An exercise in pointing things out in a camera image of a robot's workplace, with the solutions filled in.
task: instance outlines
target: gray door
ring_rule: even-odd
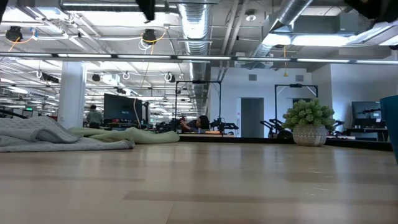
[[[264,126],[260,121],[264,120],[264,99],[242,98],[241,120],[242,138],[263,138]]]

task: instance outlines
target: potted plant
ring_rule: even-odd
[[[301,146],[322,146],[328,131],[334,130],[335,112],[328,106],[321,106],[315,99],[309,103],[300,100],[284,114],[284,128],[293,130],[293,140]]]

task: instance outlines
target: green blanket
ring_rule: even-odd
[[[129,128],[125,131],[104,131],[90,128],[71,128],[73,134],[87,138],[97,139],[103,142],[117,142],[122,140],[134,141],[136,144],[159,144],[178,142],[180,136],[174,131],[155,134],[151,131],[143,131],[137,128]]]

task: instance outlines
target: wooden floor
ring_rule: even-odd
[[[0,154],[1,224],[397,224],[391,152],[176,143]]]

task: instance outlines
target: white wall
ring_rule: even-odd
[[[331,65],[325,65],[312,73],[312,83],[318,85],[318,98],[321,105],[332,107]]]
[[[302,84],[312,84],[312,74],[306,69],[288,69],[288,77],[284,77],[284,69],[278,71],[269,69],[246,70],[243,68],[228,69],[222,82],[221,117],[227,123],[237,123],[236,104],[238,98],[264,98],[264,120],[275,118],[274,85],[295,83],[296,75],[304,75]],[[249,81],[249,74],[257,74],[257,81]],[[211,68],[212,80],[218,75],[218,68]],[[278,119],[284,121],[282,115],[293,106],[293,98],[313,98],[314,95],[306,88],[286,88],[278,96]],[[219,110],[218,93],[211,87],[210,120],[217,119]]]
[[[397,94],[398,67],[392,65],[332,65],[334,118],[351,127],[352,101],[379,101]]]

